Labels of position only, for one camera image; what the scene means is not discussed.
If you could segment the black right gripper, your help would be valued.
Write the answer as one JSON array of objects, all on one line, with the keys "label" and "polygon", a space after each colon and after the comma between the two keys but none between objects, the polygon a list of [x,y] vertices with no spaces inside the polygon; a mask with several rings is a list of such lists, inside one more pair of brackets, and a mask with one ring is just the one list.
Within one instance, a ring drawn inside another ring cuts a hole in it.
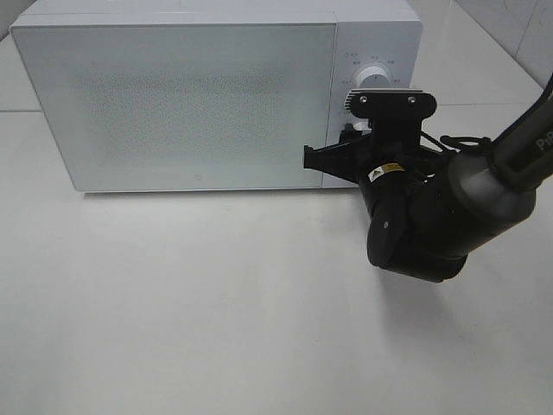
[{"label": "black right gripper", "polygon": [[423,131],[423,120],[369,120],[364,130],[345,124],[340,143],[303,147],[303,168],[359,186],[370,214],[385,197],[404,198],[445,164],[449,150]]}]

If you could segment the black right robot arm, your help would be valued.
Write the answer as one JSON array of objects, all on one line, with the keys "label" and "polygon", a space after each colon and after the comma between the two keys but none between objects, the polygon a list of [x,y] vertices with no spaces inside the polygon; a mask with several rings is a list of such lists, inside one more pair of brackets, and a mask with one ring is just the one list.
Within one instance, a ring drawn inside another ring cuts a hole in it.
[{"label": "black right robot arm", "polygon": [[414,89],[353,89],[345,109],[368,123],[337,144],[306,147],[303,165],[356,184],[370,226],[367,257],[434,283],[470,252],[526,220],[552,174],[552,89],[498,137],[433,138],[423,121],[435,97]]}]

